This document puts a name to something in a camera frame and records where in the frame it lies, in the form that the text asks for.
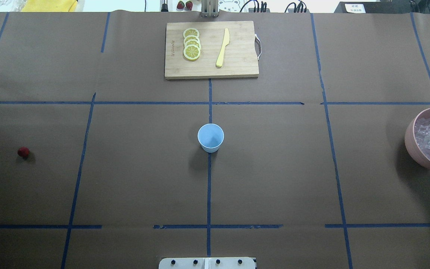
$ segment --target lemon slice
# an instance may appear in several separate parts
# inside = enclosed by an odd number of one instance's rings
[[[184,31],[184,38],[188,37],[189,35],[200,36],[200,32],[198,32],[198,30],[195,28],[188,28]]]
[[[184,47],[189,46],[189,45],[196,45],[197,47],[201,48],[200,46],[200,42],[197,41],[196,39],[189,39],[185,42]]]
[[[198,37],[197,37],[197,36],[194,36],[194,35],[188,35],[188,36],[186,36],[186,37],[184,38],[184,44],[185,44],[187,41],[191,40],[191,39],[195,39],[196,41],[198,41],[198,43],[200,43],[200,39],[198,39]]]
[[[184,48],[184,56],[187,60],[195,61],[200,57],[200,48],[196,45],[189,45]]]

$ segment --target white cartoon bear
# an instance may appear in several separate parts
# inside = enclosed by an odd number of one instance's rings
[[[240,12],[240,8],[240,0],[220,0],[218,2],[218,10],[223,10],[226,12]]]

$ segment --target yellow cloth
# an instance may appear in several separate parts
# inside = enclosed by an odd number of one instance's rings
[[[76,0],[28,0],[22,12],[73,12]]]

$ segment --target pink bucket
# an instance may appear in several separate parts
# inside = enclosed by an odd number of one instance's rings
[[[411,121],[408,129],[406,130],[406,134],[404,135],[404,143],[406,144],[406,148],[408,150],[409,155],[420,165],[423,167],[430,169],[430,160],[428,157],[421,151],[418,144],[416,143],[416,138],[414,136],[414,123],[419,118],[430,118],[430,108],[423,110],[419,113],[416,118]]]

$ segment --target wooden cutting board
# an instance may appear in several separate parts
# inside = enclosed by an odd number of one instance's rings
[[[202,53],[196,61],[184,57],[184,30],[200,32]],[[225,48],[221,68],[215,66],[222,46],[225,28],[230,31],[230,44]],[[258,77],[255,51],[255,28],[249,22],[178,22],[168,23],[165,39],[165,78],[247,78]]]

